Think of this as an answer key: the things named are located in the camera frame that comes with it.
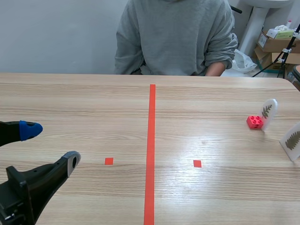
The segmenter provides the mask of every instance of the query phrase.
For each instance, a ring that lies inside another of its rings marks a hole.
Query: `hoodie sleeve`
[[[238,39],[233,29],[234,17],[228,2],[224,1],[213,24],[214,33],[205,54],[205,66],[222,62],[226,69],[232,67],[234,51],[238,46]]]
[[[133,0],[129,0],[121,17],[117,31],[117,45],[114,73],[131,74],[138,70],[144,59]]]

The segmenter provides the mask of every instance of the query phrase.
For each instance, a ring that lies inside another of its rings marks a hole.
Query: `person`
[[[115,74],[221,76],[238,45],[227,0],[129,0]]]

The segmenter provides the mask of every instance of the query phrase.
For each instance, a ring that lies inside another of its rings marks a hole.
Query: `white wall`
[[[270,9],[264,23],[264,30],[275,28],[278,25],[285,25],[292,20],[291,28],[296,28],[300,24],[300,0],[295,0],[293,4],[284,8]]]
[[[127,0],[0,0],[0,72],[111,74]],[[242,38],[251,7],[235,33]]]

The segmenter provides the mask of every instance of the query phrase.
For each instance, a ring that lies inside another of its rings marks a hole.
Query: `red square marker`
[[[194,160],[194,167],[202,168],[201,160]]]
[[[104,165],[113,165],[113,158],[105,158]]]

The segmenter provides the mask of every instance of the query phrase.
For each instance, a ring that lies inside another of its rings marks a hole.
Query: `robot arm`
[[[0,122],[0,146],[33,138],[42,130],[38,123]],[[79,161],[80,154],[70,151],[53,164],[29,171],[6,168],[8,181],[0,184],[0,225],[34,225]]]

